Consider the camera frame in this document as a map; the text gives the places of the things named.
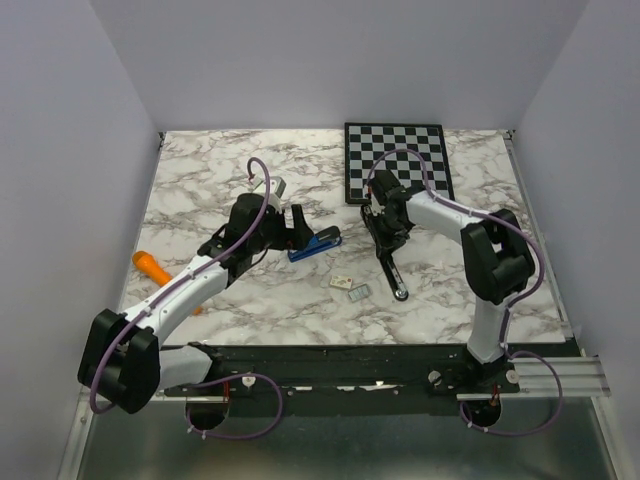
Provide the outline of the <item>blue and black stapler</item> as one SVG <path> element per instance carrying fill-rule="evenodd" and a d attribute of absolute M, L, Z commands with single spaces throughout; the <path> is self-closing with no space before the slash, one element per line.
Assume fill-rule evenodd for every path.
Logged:
<path fill-rule="evenodd" d="M 302 250 L 289 251 L 287 256 L 291 263 L 295 263 L 336 248 L 341 244 L 342 236 L 340 229 L 337 226 L 331 226 L 315 234 Z"/>

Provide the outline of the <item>white staple box sleeve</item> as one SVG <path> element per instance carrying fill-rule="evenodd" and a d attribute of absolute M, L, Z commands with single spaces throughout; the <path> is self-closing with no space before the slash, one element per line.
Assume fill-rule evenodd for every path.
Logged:
<path fill-rule="evenodd" d="M 353 279 L 350 276 L 332 275 L 329 286 L 341 290 L 350 290 L 353 285 Z"/>

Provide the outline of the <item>staple tray with staples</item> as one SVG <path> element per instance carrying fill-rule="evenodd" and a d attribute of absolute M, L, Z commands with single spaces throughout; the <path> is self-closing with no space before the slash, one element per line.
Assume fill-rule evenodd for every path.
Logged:
<path fill-rule="evenodd" d="M 351 302 L 362 301 L 372 295 L 372 290 L 367 284 L 359 285 L 348 291 L 348 298 Z"/>

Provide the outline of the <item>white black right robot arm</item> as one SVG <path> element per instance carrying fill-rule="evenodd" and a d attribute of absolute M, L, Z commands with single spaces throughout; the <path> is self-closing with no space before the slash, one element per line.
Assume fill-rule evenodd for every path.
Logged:
<path fill-rule="evenodd" d="M 460 367 L 460 379 L 480 392 L 496 380 L 492 362 L 504 355 L 510 303 L 535 273 L 532 248 L 513 212 L 474 210 L 423 187 L 406 188 L 390 171 L 377 171 L 368 181 L 361 217 L 371 234 L 378 259 L 394 297 L 405 301 L 408 289 L 393 253 L 416 227 L 432 229 L 460 245 L 465 278 L 476 296 L 471 336 L 466 348 L 472 360 Z"/>

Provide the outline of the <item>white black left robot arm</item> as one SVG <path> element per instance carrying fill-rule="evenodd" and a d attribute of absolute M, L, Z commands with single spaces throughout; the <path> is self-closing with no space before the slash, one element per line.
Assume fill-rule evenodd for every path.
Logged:
<path fill-rule="evenodd" d="M 133 414 L 159 390 L 190 385 L 201 395 L 214 393 L 220 368 L 202 346 L 164 350 L 171 333 L 206 300 L 229 288 L 268 250 L 302 250 L 314 232 L 301 205 L 291 207 L 293 225 L 276 201 L 264 194 L 244 193 L 228 221 L 203 243 L 185 269 L 154 295 L 123 313 L 110 309 L 93 320 L 78 370 L 78 380 L 97 399 Z"/>

